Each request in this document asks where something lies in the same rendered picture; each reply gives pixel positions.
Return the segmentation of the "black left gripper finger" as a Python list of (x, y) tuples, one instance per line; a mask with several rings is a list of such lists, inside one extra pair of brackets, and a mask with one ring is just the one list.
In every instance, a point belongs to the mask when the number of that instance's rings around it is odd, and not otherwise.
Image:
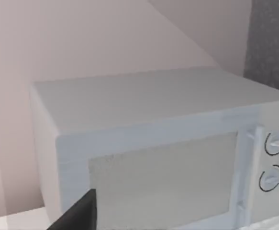
[(90, 189), (46, 230), (97, 230), (97, 193)]

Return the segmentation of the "pale microwave door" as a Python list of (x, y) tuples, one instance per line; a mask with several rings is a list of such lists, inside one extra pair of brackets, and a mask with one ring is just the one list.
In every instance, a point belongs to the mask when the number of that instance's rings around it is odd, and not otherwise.
[(97, 193), (97, 230), (234, 230), (238, 133), (252, 121), (165, 120), (60, 137), (60, 201)]

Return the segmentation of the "pale microwave oven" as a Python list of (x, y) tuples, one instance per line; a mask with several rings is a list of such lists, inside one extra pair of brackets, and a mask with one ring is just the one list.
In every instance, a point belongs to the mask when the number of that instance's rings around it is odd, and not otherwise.
[(279, 216), (279, 185), (271, 192), (261, 191), (258, 185), (263, 171), (279, 165), (279, 155), (269, 156), (264, 149), (268, 133), (279, 128), (277, 89), (215, 67), (192, 67), (35, 82), (31, 109), (50, 225), (67, 211), (60, 201), (58, 138), (165, 120), (252, 121), (263, 126), (250, 225)]

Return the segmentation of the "pale microwave knob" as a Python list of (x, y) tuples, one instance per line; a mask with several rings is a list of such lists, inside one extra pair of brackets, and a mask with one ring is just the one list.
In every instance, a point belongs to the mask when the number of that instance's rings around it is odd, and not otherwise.
[(264, 143), (264, 149), (269, 156), (279, 155), (279, 128), (274, 132), (268, 133)]
[(271, 168), (266, 171), (263, 171), (258, 185), (261, 191), (271, 192), (279, 185), (279, 165), (274, 164)]

